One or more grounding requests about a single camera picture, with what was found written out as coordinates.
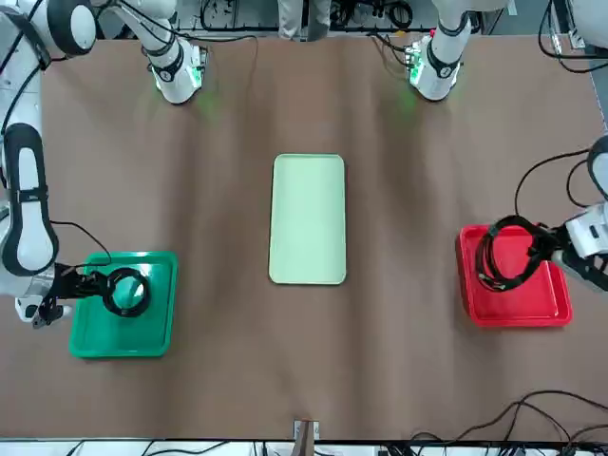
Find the wire bundle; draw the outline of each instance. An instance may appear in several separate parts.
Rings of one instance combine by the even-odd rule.
[[[587,155],[588,153],[589,148],[584,148],[576,152],[555,155],[542,161],[538,161],[523,174],[515,190],[515,215],[507,216],[494,223],[488,229],[488,232],[482,237],[475,252],[475,271],[480,282],[488,290],[493,292],[507,292],[519,287],[536,272],[543,261],[551,259],[551,254],[553,252],[559,248],[565,247],[568,240],[562,228],[548,229],[546,226],[541,224],[535,225],[520,215],[519,196],[523,183],[535,169],[538,169],[550,162]],[[570,187],[575,171],[586,162],[586,158],[578,161],[570,169],[566,179],[566,194],[569,200],[580,208],[586,208],[588,205],[582,204],[576,200],[572,195]],[[506,277],[501,273],[500,268],[497,265],[496,258],[494,257],[494,241],[503,229],[512,226],[519,226],[523,228],[533,238],[533,242],[528,250],[529,259],[523,271],[514,277]]]
[[[553,43],[553,36],[555,34],[555,31],[553,28],[553,19],[551,18],[551,8],[553,7],[553,2],[554,2],[554,0],[549,0],[549,2],[547,4],[547,8],[544,10],[544,15],[542,16],[542,19],[541,19],[541,25],[539,26],[538,43],[539,43],[539,48],[541,49],[541,52],[544,55],[546,55],[547,57],[556,59],[564,69],[566,69],[567,71],[569,71],[571,73],[585,74],[585,73],[590,73],[590,72],[595,71],[600,68],[608,67],[608,62],[606,62],[604,64],[591,66],[589,68],[572,68],[564,62],[564,60],[579,60],[579,61],[580,60],[608,60],[608,58],[606,58],[605,56],[597,55],[597,54],[591,54],[591,55],[565,54],[564,55],[561,53],[557,53],[555,44]],[[542,31],[544,29],[545,23],[549,27],[549,33],[551,35],[550,42],[551,42],[551,47],[553,48],[553,51],[548,50],[545,47],[544,43],[542,42]]]
[[[608,424],[602,423],[602,424],[596,424],[596,425],[591,425],[591,426],[587,426],[587,427],[581,427],[581,428],[577,429],[575,432],[569,432],[568,429],[566,429],[566,427],[564,425],[562,425],[555,417],[553,417],[552,415],[547,413],[542,408],[539,408],[538,406],[531,404],[529,402],[529,400],[533,397],[547,396],[547,395],[549,395],[549,396],[557,395],[557,396],[575,399],[594,409],[598,409],[598,410],[601,410],[602,412],[608,413],[607,406],[605,406],[597,401],[588,399],[579,394],[576,394],[574,392],[565,391],[562,389],[540,389],[540,390],[529,392],[524,397],[522,397],[522,399],[511,402],[494,419],[492,419],[488,422],[485,422],[485,423],[481,423],[479,425],[471,426],[471,427],[467,428],[466,430],[464,430],[463,432],[461,432],[456,438],[454,438],[452,440],[444,440],[444,439],[438,437],[437,435],[433,434],[432,432],[418,432],[418,433],[412,435],[406,444],[391,442],[391,443],[386,443],[386,447],[387,447],[387,450],[389,451],[390,456],[420,456],[423,449],[425,447],[428,447],[429,445],[434,445],[434,446],[439,445],[441,447],[444,447],[444,451],[446,451],[446,447],[455,446],[455,445],[461,443],[465,437],[468,437],[473,432],[482,430],[482,429],[486,429],[486,428],[492,428],[492,427],[498,425],[508,415],[508,413],[511,410],[514,410],[513,416],[511,418],[507,431],[504,434],[502,440],[495,441],[495,442],[494,441],[487,442],[485,456],[487,456],[487,453],[489,452],[489,449],[492,445],[501,446],[501,450],[499,451],[497,456],[515,456],[516,454],[518,454],[518,451],[523,451],[523,453],[521,453],[521,454],[525,454],[525,451],[530,448],[530,445],[526,445],[524,443],[512,443],[510,445],[505,445],[505,444],[509,443],[509,439],[513,435],[513,431],[518,422],[518,419],[520,418],[520,413],[521,413],[522,409],[530,409],[530,410],[536,412],[537,414],[539,414],[540,416],[542,416],[549,423],[551,423],[553,428],[559,434],[560,441],[563,443],[563,445],[561,446],[560,450],[558,451],[557,456],[573,456],[577,449],[591,450],[594,453],[599,453],[602,456],[607,456],[608,455],[608,446],[605,446],[602,443],[581,442],[580,439],[582,437],[585,437],[587,434],[589,434],[593,431],[608,429]],[[422,444],[419,444],[418,442],[416,442],[417,440],[419,440],[421,438],[425,438],[425,439],[430,438],[432,440],[430,440],[428,442],[424,441]],[[416,451],[416,452],[414,452],[411,448],[411,447],[418,447],[418,446],[420,446],[420,447],[419,447],[418,451]]]

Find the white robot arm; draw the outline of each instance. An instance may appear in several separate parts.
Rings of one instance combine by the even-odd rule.
[[[201,86],[206,56],[171,32],[167,18],[175,12],[175,0],[112,1],[108,7],[141,39],[164,98],[186,102]],[[95,19],[88,0],[0,0],[0,42],[13,42],[0,66],[7,197],[0,201],[0,295],[14,296],[19,316],[37,328],[67,314],[57,298],[95,295],[106,286],[107,277],[79,275],[55,262],[59,241],[48,213],[40,107],[41,70],[53,59],[89,53]]]
[[[493,11],[508,0],[432,0],[439,22],[433,36],[426,35],[406,49],[409,83],[427,100],[443,100],[456,84],[463,51],[471,34],[469,11]]]

